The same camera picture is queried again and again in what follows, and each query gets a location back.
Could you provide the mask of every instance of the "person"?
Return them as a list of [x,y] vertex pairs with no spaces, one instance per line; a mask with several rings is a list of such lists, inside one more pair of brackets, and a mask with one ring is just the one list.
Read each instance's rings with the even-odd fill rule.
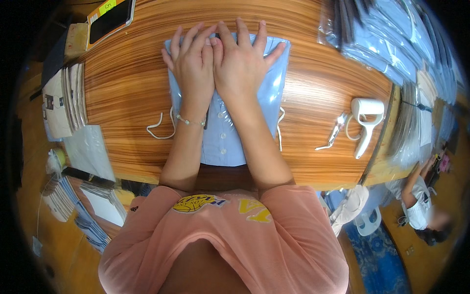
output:
[[410,226],[430,246],[444,242],[452,231],[450,215],[431,204],[431,195],[424,182],[435,160],[435,157],[431,157],[423,165],[417,163],[407,179],[385,184],[401,200]]
[[[283,43],[263,57],[266,23],[253,45],[238,18],[173,35],[163,60],[182,93],[160,184],[136,197],[103,252],[107,293],[345,293],[348,265],[315,191],[296,186],[257,102]],[[208,37],[218,30],[219,38]],[[243,144],[258,193],[196,192],[203,126],[217,89]]]

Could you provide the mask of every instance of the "yellow logo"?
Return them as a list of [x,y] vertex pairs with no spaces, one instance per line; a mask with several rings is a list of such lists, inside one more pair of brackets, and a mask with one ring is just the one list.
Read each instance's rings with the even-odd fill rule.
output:
[[271,219],[268,218],[268,216],[271,215],[269,210],[266,208],[266,206],[263,205],[263,203],[255,199],[240,199],[238,212],[245,214],[259,207],[262,207],[263,209],[259,210],[255,215],[247,216],[246,220],[255,222],[271,222]]
[[201,209],[204,205],[210,204],[214,206],[223,206],[228,200],[218,199],[215,195],[198,194],[181,198],[173,206],[173,210],[183,213],[194,213]]

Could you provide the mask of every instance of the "bracelet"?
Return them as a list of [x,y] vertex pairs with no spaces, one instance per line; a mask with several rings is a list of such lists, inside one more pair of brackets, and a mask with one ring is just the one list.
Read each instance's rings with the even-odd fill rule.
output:
[[192,122],[192,121],[182,118],[179,114],[176,115],[176,118],[184,122],[186,125],[192,124],[192,125],[201,125],[203,127],[205,126],[205,121]]

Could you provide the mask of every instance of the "forearm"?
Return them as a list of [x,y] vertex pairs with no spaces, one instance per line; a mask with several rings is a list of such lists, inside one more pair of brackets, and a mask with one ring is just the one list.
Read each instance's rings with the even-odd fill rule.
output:
[[232,109],[230,115],[240,136],[248,169],[260,191],[295,184],[294,177],[276,145],[257,100],[250,107]]
[[201,164],[203,128],[178,121],[173,145],[160,175],[160,185],[192,191]]
[[417,202],[416,198],[413,196],[413,187],[416,184],[416,180],[420,176],[422,168],[418,165],[413,170],[413,172],[408,176],[407,182],[401,191],[401,199],[405,203],[406,208],[410,208]]

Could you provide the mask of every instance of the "blue rug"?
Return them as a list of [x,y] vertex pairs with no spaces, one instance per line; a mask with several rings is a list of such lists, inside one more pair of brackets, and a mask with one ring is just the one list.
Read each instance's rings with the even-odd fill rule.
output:
[[368,294],[411,293],[401,259],[382,225],[365,237],[357,232],[353,222],[343,228],[351,241]]

